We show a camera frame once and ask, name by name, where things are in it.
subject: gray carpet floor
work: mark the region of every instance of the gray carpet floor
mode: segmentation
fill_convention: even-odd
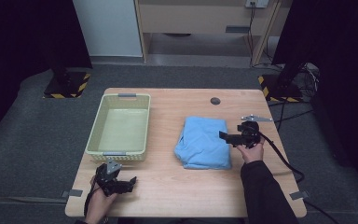
[[[60,199],[74,182],[101,96],[110,87],[260,89],[257,77],[269,69],[95,65],[79,98],[45,99],[52,74],[27,78],[0,123],[0,198]],[[271,106],[279,119],[281,106]],[[284,117],[311,110],[287,104]],[[358,223],[358,174],[332,156],[312,113],[282,122],[280,136],[289,161],[305,174],[299,183],[308,201],[339,223]],[[0,202],[0,223],[74,223],[64,203]],[[313,207],[300,223],[333,223]]]

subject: white wall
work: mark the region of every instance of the white wall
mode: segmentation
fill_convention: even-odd
[[[133,0],[74,0],[90,56],[142,57]]]

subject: person's right hand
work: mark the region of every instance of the person's right hand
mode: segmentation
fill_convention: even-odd
[[[264,145],[265,139],[263,137],[260,138],[260,142],[257,143],[252,148],[247,148],[244,145],[237,146],[237,149],[242,154],[242,158],[245,161],[245,163],[250,163],[252,161],[262,161],[263,155],[264,155]]]

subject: basket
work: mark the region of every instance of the basket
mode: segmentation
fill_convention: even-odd
[[[150,95],[105,94],[89,135],[86,153],[96,161],[144,161]]]

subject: black sleeve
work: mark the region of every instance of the black sleeve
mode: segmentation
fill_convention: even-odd
[[[298,223],[280,185],[263,161],[244,164],[241,179],[250,224]]]
[[[77,220],[77,221],[75,222],[75,224],[87,224],[87,222]]]

